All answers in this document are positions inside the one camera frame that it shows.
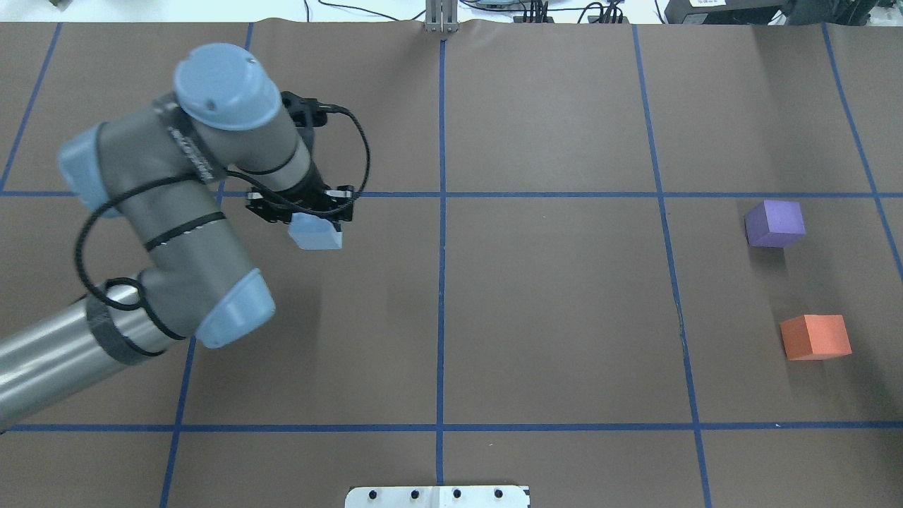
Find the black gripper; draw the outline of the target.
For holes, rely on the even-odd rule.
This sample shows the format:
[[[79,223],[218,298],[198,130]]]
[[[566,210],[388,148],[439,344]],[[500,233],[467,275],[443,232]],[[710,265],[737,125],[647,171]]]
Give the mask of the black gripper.
[[[350,222],[356,189],[354,186],[328,186],[313,160],[313,148],[315,130],[328,123],[328,116],[347,116],[352,122],[356,121],[356,116],[346,107],[291,92],[281,93],[281,102],[299,135],[300,156],[307,169],[298,182],[284,190],[277,190],[273,183],[265,183],[264,174],[249,174],[253,185],[246,192],[246,209],[269,223],[291,223],[296,213],[326,219],[333,225]]]

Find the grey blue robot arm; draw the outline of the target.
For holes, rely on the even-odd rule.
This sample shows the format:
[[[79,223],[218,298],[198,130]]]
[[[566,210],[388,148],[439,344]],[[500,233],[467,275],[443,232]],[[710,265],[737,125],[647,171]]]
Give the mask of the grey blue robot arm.
[[[250,51],[194,48],[171,92],[68,141],[59,171],[90,211],[72,261],[84,296],[2,341],[2,430],[195,338],[232,344],[273,318],[261,271],[210,184],[249,185],[269,223],[341,223],[370,180],[346,107],[278,90]]]

